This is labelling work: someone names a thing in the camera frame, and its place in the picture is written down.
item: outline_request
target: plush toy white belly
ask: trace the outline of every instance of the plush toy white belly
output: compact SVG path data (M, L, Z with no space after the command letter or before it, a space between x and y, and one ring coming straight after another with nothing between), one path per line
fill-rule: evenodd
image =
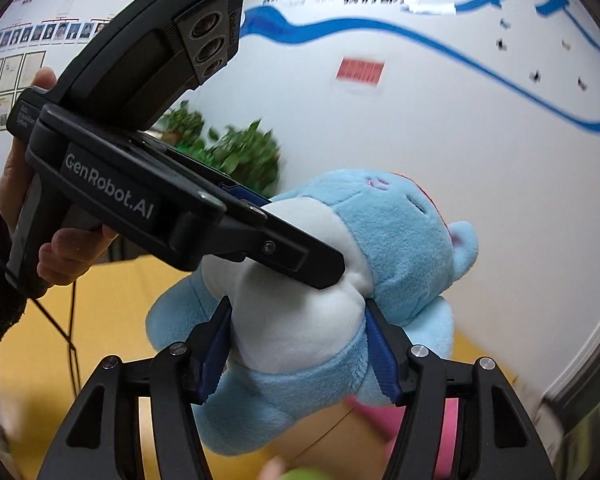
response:
M209 292L229 296L234 308L234 358L262 373L291 374L327 362L353 339L373 278L349 229L322 202L291 198L263 209L339 250L346 266L336 285L316 290L253 260L203 259Z

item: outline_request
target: green ball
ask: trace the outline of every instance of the green ball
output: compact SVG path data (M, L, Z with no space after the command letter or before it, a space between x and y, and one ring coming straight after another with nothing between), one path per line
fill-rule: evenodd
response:
M315 469L299 468L292 469L288 473L283 474L280 480L331 480L329 476Z

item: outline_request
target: pink object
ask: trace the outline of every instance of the pink object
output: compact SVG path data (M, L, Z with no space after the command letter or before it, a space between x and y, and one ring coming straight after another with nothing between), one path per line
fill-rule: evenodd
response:
M382 408L370 408L348 397L346 403L356 412L362 415L373 426L379 430L389 441L385 450L385 458L388 461L394 450L395 439L398 437L404 408L395 406L384 406ZM456 429L458 427L458 400L447 399L445 404L445 418L442 423L442 439L438 450L438 462L434 478L443 480L451 476L451 468L454 462L454 449L456 448Z

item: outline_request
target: plush toy ear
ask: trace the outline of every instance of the plush toy ear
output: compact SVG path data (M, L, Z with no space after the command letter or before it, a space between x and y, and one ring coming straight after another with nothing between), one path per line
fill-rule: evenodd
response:
M454 245L454 274L456 282L471 269L478 257L478 237L469 222L453 222L447 226Z

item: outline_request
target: camera lens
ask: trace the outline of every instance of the camera lens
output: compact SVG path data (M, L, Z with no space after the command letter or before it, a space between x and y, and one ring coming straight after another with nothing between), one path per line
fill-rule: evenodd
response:
M202 38L202 36L205 34L210 33L219 21L220 14L217 12L212 12L211 14L206 15L204 18L200 18L193 26L193 30L191 31L192 37Z
M206 67L206 70L202 74L202 77L211 76L214 72L216 72L221 67L221 65L222 65L222 59L215 60L212 64L210 64L208 67Z
M198 55L196 56L196 61L198 63L204 63L207 59L211 59L213 56L216 55L218 50L222 48L223 43L224 38L222 38L221 36L212 39L200 49Z

